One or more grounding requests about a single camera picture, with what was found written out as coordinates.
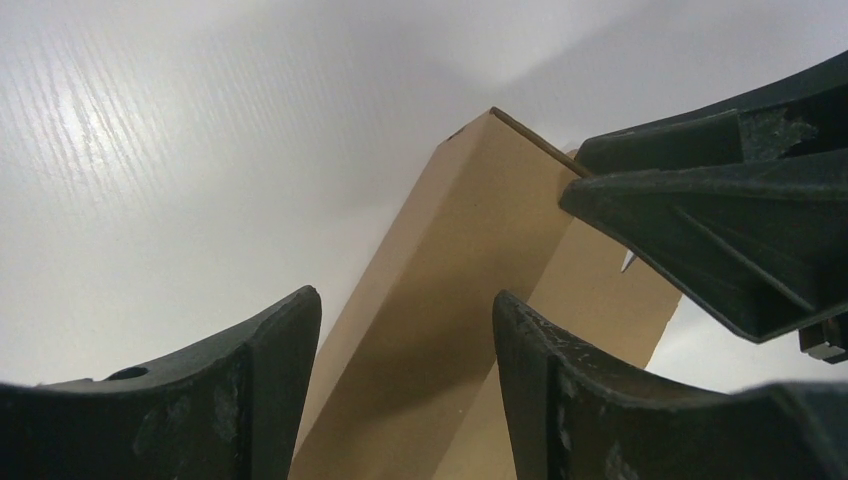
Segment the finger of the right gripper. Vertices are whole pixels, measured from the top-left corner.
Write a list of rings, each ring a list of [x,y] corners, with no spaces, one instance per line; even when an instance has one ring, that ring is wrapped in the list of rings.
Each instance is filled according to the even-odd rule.
[[[576,161],[594,175],[681,170],[847,146],[847,55],[712,105],[592,137]]]

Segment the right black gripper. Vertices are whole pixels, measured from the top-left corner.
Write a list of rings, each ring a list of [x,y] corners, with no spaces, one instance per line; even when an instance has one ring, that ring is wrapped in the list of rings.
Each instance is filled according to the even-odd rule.
[[[560,204],[734,334],[802,328],[802,353],[847,360],[845,151],[585,178]]]

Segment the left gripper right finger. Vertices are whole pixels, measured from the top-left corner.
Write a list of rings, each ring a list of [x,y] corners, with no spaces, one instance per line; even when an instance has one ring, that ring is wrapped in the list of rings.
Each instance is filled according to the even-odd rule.
[[[521,479],[843,479],[847,387],[723,394],[632,366],[508,291],[493,333]]]

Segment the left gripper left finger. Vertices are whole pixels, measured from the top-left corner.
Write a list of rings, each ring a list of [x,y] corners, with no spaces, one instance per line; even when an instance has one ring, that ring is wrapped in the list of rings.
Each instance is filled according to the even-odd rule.
[[[284,479],[322,318],[302,287],[95,381],[1,388],[5,479]]]

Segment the brown cardboard box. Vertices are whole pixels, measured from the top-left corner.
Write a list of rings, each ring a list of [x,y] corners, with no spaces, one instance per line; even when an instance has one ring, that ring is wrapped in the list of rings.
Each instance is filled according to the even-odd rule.
[[[680,292],[560,209],[571,158],[498,108],[437,146],[321,347],[293,479],[512,479],[503,290],[645,367]]]

